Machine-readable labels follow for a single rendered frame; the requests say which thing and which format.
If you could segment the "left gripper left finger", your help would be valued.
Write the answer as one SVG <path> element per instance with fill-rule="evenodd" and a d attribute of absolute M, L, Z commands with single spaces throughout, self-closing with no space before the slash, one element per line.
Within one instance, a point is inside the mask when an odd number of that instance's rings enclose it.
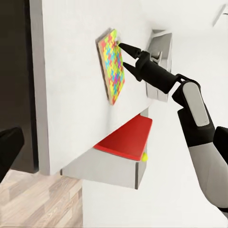
<path fill-rule="evenodd" d="M 0 183 L 25 144 L 20 126 L 0 132 Z"/>

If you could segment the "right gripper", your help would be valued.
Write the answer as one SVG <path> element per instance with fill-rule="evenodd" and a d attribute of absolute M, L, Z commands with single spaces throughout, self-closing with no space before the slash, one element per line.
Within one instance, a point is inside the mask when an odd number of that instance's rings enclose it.
<path fill-rule="evenodd" d="M 119 47 L 127 52 L 134 59 L 138 58 L 135 66 L 131 66 L 123 62 L 123 66 L 137 79 L 141 82 L 142 80 L 146 81 L 148 84 L 156 88 L 159 78 L 166 71 L 165 68 L 160 65 L 152 62 L 150 60 L 151 56 L 148 51 L 141 50 L 124 43 L 119 44 Z"/>

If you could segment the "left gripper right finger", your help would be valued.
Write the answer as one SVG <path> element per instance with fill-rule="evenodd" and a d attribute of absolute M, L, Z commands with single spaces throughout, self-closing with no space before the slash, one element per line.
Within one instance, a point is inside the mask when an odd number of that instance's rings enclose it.
<path fill-rule="evenodd" d="M 222 126 L 216 127 L 213 144 L 228 165 L 228 128 Z"/>

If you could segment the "jigsaw puzzle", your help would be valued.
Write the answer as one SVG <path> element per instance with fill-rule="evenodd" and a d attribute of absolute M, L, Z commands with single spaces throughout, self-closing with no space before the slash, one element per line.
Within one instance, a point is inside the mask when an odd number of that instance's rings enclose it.
<path fill-rule="evenodd" d="M 115 104 L 125 82 L 120 42 L 114 42 L 116 37 L 117 30 L 113 29 L 98 43 L 111 106 Z"/>

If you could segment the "tennis ball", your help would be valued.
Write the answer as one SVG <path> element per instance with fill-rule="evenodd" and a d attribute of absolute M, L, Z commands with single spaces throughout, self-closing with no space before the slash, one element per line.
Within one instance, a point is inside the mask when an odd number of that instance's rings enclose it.
<path fill-rule="evenodd" d="M 141 160 L 141 161 L 142 161 L 142 162 L 143 162 L 143 161 L 145 162 L 145 161 L 147 161 L 147 160 L 148 160 L 148 155 L 147 155 L 147 153 L 144 153 L 144 152 L 143 152 L 143 156 L 142 156 L 142 160 Z"/>

